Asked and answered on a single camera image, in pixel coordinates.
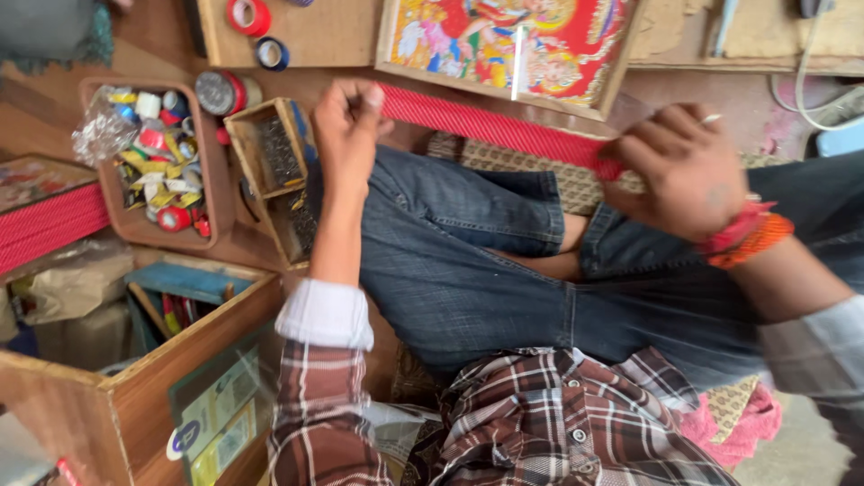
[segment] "small nail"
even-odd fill
[[[375,87],[369,91],[366,95],[366,103],[374,108],[380,108],[384,103],[384,90],[381,89],[381,86],[375,85]]]

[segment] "right hand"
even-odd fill
[[[337,79],[321,96],[312,123],[325,194],[361,195],[375,164],[375,143],[393,130],[381,116],[384,91],[374,82]]]
[[[634,194],[604,182],[606,203],[635,221],[698,242],[720,232],[741,211],[749,192],[746,173],[723,119],[705,105],[672,105],[634,125],[604,147],[645,180]]]

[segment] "white cable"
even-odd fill
[[[825,13],[825,10],[828,9],[830,5],[830,0],[822,0],[819,2],[819,10],[816,12],[816,18],[813,19],[813,25],[810,27],[810,37],[807,39],[807,45],[804,47],[804,53],[801,55],[801,65],[798,66],[798,72],[795,77],[795,106],[797,111],[801,113],[801,116],[807,120],[807,123],[813,125],[819,130],[825,131],[839,131],[849,128],[850,126],[855,126],[860,123],[864,123],[864,116],[849,120],[848,122],[841,123],[835,126],[825,126],[816,122],[813,118],[807,114],[807,109],[804,108],[804,77],[807,74],[807,62],[810,60],[810,49],[813,47],[813,44],[816,40],[816,32],[818,31],[819,22],[822,20],[822,16]]]
[[[782,106],[784,109],[786,109],[790,112],[800,113],[801,110],[798,110],[795,106],[789,105],[788,103],[783,101],[783,98],[780,97],[779,79],[780,79],[779,75],[777,75],[777,74],[771,75],[771,94],[774,95],[774,101],[777,101],[778,105]],[[837,99],[833,99],[833,100],[829,101],[828,103],[825,103],[822,106],[814,106],[812,108],[804,108],[804,111],[807,113],[820,112],[826,108],[830,108],[831,106],[840,105],[841,103],[845,102],[847,99],[851,99],[851,98],[857,96],[857,94],[860,93],[861,90],[864,90],[864,87],[861,87],[861,86],[855,87]]]

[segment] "plaid shirt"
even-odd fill
[[[269,442],[271,483],[392,484],[362,418],[369,401],[361,386],[363,349],[371,344],[321,346],[332,342],[333,330],[321,338],[309,333],[321,324],[309,309],[327,295],[292,295],[278,320],[284,335],[300,330],[313,343],[288,339],[285,345]],[[333,312],[329,306],[331,324]],[[357,314],[353,308],[344,318]],[[839,439],[864,451],[864,297],[766,326],[763,336],[777,383],[815,395]],[[578,349],[502,352],[464,369],[442,395],[449,434],[432,483],[738,484],[680,434],[673,411],[697,405],[693,388],[654,349],[615,367]],[[862,471],[853,467],[843,484],[863,484]]]

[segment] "denim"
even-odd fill
[[[751,190],[853,289],[864,289],[864,152],[748,171]],[[320,211],[321,168],[308,201]],[[762,371],[760,317],[686,241],[601,204],[579,284],[484,248],[555,255],[563,214],[552,172],[488,172],[379,146],[362,223],[360,283],[436,378],[500,351],[577,347],[614,364],[653,346],[699,390]]]

